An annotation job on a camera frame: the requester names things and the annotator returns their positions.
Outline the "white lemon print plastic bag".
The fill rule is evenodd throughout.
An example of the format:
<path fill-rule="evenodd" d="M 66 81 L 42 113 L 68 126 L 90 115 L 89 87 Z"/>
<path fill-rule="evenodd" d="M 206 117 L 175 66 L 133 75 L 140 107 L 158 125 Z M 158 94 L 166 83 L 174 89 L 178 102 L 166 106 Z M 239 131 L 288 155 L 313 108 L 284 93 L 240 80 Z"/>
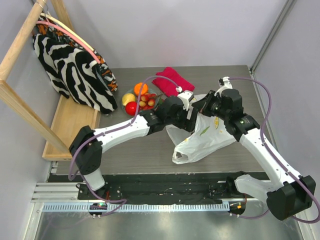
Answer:
<path fill-rule="evenodd" d="M 172 162 L 177 165 L 197 162 L 236 141 L 227 132 L 223 120 L 199 113 L 191 132 L 174 125 L 168 125 L 165 129 L 175 145 Z"/>

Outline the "red yellow strawberry bunch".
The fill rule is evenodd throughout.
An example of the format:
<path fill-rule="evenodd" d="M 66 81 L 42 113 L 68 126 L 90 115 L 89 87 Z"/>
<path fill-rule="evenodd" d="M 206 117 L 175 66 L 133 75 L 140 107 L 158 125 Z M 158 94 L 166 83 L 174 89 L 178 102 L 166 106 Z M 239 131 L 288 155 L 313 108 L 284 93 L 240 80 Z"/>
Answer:
<path fill-rule="evenodd" d="M 137 101 L 139 110 L 150 110 L 154 109 L 163 99 L 164 94 L 155 94 L 155 93 L 145 93 L 140 97 L 140 100 Z"/>

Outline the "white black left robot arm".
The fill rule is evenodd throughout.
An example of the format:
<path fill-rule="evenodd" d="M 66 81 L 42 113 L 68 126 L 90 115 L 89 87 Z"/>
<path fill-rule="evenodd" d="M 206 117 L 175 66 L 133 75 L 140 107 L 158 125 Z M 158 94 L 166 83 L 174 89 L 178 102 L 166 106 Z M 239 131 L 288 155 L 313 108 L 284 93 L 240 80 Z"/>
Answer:
<path fill-rule="evenodd" d="M 89 186 L 89 194 L 100 200 L 107 192 L 100 166 L 102 154 L 112 147 L 134 138 L 148 136 L 173 125 L 191 132 L 198 112 L 192 108 L 194 96 L 171 96 L 156 109 L 143 110 L 127 121 L 105 128 L 82 127 L 69 147 L 79 173 Z"/>

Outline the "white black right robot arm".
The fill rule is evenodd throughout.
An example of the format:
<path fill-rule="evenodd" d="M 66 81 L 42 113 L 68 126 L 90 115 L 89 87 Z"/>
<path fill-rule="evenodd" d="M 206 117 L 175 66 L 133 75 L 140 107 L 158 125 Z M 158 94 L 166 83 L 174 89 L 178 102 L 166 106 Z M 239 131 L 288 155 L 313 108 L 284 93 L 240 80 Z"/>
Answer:
<path fill-rule="evenodd" d="M 226 193 L 233 198 L 247 194 L 265 203 L 278 220 L 285 220 L 315 203 L 316 182 L 311 176 L 302 176 L 274 149 L 260 125 L 244 113 L 243 99 L 236 89 L 220 93 L 210 91 L 192 107 L 207 117 L 223 120 L 225 129 L 245 147 L 267 174 L 264 182 L 243 173 L 226 184 Z"/>

